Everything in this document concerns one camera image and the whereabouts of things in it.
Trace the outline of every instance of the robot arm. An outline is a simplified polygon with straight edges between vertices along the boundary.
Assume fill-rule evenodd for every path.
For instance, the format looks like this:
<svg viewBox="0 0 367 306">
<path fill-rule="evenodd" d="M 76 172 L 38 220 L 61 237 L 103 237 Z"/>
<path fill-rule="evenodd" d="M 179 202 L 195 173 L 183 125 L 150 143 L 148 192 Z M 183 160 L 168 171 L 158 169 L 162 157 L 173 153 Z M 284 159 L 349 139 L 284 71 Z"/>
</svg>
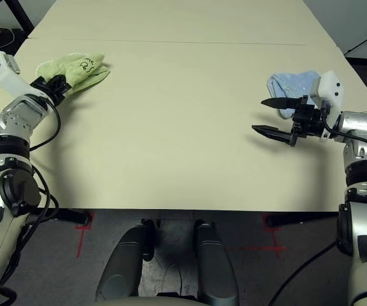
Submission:
<svg viewBox="0 0 367 306">
<path fill-rule="evenodd" d="M 30 136 L 70 88 L 64 76 L 29 85 L 17 73 L 13 57 L 0 52 L 0 86 L 15 98 L 0 113 L 0 282 L 27 215 L 41 200 L 29 160 Z"/>
<path fill-rule="evenodd" d="M 273 108 L 295 108 L 290 133 L 271 126 L 252 126 L 258 133 L 295 146 L 299 137 L 333 138 L 345 143 L 343 161 L 348 188 L 339 206 L 337 246 L 352 256 L 349 305 L 367 305 L 367 113 L 340 112 L 343 86 L 332 71 L 314 82 L 311 97 L 272 98 L 262 104 Z"/>
</svg>

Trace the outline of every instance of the red tape mark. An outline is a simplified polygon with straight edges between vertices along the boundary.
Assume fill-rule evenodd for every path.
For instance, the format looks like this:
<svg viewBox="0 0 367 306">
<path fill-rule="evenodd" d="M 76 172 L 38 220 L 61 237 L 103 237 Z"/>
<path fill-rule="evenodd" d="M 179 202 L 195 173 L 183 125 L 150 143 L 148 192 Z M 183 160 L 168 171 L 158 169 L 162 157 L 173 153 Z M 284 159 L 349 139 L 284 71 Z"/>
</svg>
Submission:
<svg viewBox="0 0 367 306">
<path fill-rule="evenodd" d="M 266 217 L 267 217 L 267 215 L 265 215 L 265 214 L 261 215 L 261 219 L 263 220 L 263 224 L 264 224 L 264 230 L 269 231 L 271 233 L 271 237 L 273 239 L 273 244 L 274 244 L 275 256 L 277 257 L 277 259 L 280 259 L 280 252 L 279 251 L 285 251 L 285 248 L 284 248 L 284 250 L 278 249 L 278 248 L 281 248 L 281 247 L 278 246 L 277 239 L 275 238 L 275 232 L 279 231 L 280 228 L 269 228 L 266 224 Z"/>
<path fill-rule="evenodd" d="M 79 244 L 77 247 L 77 255 L 76 258 L 80 257 L 80 253 L 82 252 L 82 246 L 83 246 L 83 239 L 84 239 L 84 231 L 89 231 L 92 229 L 92 223 L 93 223 L 93 219 L 94 219 L 94 213 L 91 213 L 92 216 L 92 220 L 90 221 L 90 223 L 88 225 L 82 226 L 82 225 L 76 225 L 76 230 L 81 230 L 80 232 L 80 239 L 79 239 Z"/>
</svg>

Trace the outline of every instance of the beige tabletop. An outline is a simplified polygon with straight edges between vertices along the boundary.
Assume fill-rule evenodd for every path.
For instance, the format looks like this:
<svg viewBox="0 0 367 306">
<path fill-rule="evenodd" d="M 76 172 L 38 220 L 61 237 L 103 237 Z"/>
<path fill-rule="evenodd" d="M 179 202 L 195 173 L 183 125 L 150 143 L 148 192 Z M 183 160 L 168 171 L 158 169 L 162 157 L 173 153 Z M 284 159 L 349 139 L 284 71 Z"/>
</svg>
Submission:
<svg viewBox="0 0 367 306">
<path fill-rule="evenodd" d="M 367 88 L 336 47 L 27 40 L 15 58 L 31 82 L 41 62 L 102 52 L 111 73 L 59 106 L 62 131 L 31 154 L 62 207 L 335 211 L 340 143 L 295 148 L 251 124 L 289 131 L 260 105 L 274 72 L 333 69 L 343 109 L 367 111 Z M 0 110 L 12 100 L 0 89 Z M 55 129 L 51 115 L 32 144 Z"/>
<path fill-rule="evenodd" d="M 335 46 L 302 0 L 57 0 L 29 37 Z"/>
</svg>

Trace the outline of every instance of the towel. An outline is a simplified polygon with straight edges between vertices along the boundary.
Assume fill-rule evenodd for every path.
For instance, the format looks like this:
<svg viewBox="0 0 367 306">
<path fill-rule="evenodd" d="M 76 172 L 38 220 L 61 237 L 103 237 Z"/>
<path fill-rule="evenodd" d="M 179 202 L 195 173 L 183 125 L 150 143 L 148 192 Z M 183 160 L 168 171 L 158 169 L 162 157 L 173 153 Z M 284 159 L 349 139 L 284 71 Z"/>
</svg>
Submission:
<svg viewBox="0 0 367 306">
<path fill-rule="evenodd" d="M 267 88 L 272 98 L 300 98 L 305 94 L 309 95 L 312 82 L 319 77 L 319 74 L 315 71 L 306 71 L 297 74 L 274 73 L 268 79 Z M 307 103 L 315 104 L 309 97 Z M 283 118 L 291 118 L 294 111 L 292 108 L 280 110 L 280 115 Z"/>
<path fill-rule="evenodd" d="M 36 76 L 49 81 L 56 75 L 64 75 L 72 87 L 66 94 L 72 94 L 107 77 L 110 71 L 101 64 L 103 59 L 103 54 L 68 54 L 40 64 L 36 68 Z"/>
</svg>

